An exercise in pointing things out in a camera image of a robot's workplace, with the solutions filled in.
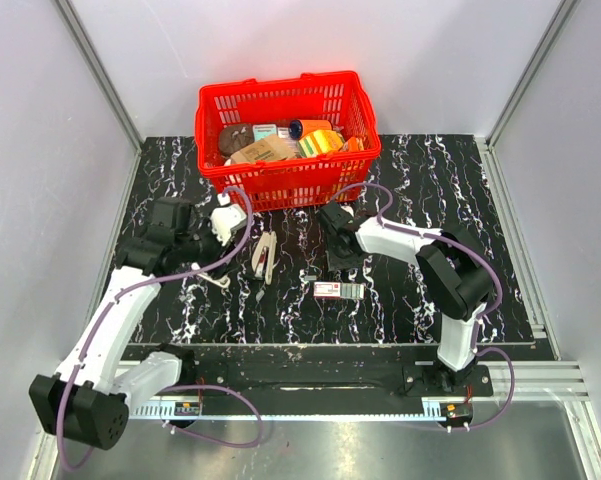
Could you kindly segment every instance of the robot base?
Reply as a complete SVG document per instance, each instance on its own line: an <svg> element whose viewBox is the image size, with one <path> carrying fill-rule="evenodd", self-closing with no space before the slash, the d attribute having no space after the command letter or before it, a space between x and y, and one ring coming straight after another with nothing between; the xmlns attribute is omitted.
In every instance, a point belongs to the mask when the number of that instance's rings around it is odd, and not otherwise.
<svg viewBox="0 0 601 480"><path fill-rule="evenodd" d="M405 395L408 397L492 397L493 385L489 368L470 365L460 372L450 372L439 363L403 367Z"/></svg>

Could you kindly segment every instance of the metal floor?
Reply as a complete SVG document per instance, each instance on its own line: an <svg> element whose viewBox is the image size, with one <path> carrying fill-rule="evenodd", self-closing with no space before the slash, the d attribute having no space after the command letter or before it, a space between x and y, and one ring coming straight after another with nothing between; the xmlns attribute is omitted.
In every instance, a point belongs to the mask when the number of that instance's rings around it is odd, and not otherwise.
<svg viewBox="0 0 601 480"><path fill-rule="evenodd" d="M476 411L488 417L491 404ZM97 451L78 473L57 480L170 479L584 479L565 412L557 403L517 403L493 426L447 435L419 424L286 422L266 424L257 449L234 450L169 435L159 423L131 422L120 443ZM195 425L248 441L246 422ZM84 447L69 450L77 458Z"/></svg>

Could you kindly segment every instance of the white wall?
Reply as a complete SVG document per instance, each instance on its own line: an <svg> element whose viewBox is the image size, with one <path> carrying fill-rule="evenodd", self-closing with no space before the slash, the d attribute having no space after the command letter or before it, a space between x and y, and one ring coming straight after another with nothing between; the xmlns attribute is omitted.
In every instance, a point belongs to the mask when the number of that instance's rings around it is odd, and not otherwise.
<svg viewBox="0 0 601 480"><path fill-rule="evenodd" d="M145 136L210 83L360 73L382 133L487 135L559 0L73 0Z"/></svg>
<svg viewBox="0 0 601 480"><path fill-rule="evenodd" d="M601 422L601 0L580 3L496 151L560 349Z"/></svg>
<svg viewBox="0 0 601 480"><path fill-rule="evenodd" d="M134 152L52 2L0 0L0 479L28 466L28 398L77 341Z"/></svg>

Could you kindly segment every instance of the black mounting bracket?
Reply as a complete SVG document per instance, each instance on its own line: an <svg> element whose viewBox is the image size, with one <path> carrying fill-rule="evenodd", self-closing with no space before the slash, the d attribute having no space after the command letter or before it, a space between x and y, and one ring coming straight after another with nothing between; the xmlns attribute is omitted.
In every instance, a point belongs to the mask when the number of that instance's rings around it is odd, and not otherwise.
<svg viewBox="0 0 601 480"><path fill-rule="evenodd" d="M317 211L327 238L327 271L349 270L362 265L367 253L358 245L356 232L369 216L354 217L336 202L329 202Z"/></svg>
<svg viewBox="0 0 601 480"><path fill-rule="evenodd" d="M481 248L458 224L447 225L442 236L480 252ZM468 320L478 305L493 293L489 272L466 253L436 240L416 254L429 295L442 313L456 320Z"/></svg>
<svg viewBox="0 0 601 480"><path fill-rule="evenodd" d="M492 397L493 384L486 365L470 365L466 375L446 377L440 365L409 365L402 369L404 394L408 397L466 397L468 387L474 397Z"/></svg>
<svg viewBox="0 0 601 480"><path fill-rule="evenodd" d="M201 219L189 232L192 208L189 200L177 197L156 200L149 223L120 246L116 267L130 266L145 275L162 276L174 273L183 263L205 266L220 258L224 248L209 218Z"/></svg>

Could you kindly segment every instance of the bottle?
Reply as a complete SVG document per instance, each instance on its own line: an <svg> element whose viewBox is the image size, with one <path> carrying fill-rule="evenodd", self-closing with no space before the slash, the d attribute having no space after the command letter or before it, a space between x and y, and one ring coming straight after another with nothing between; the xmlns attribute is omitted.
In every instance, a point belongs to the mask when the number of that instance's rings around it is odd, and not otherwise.
<svg viewBox="0 0 601 480"><path fill-rule="evenodd" d="M292 120L289 124L289 136L300 140L316 130L333 130L329 120Z"/></svg>

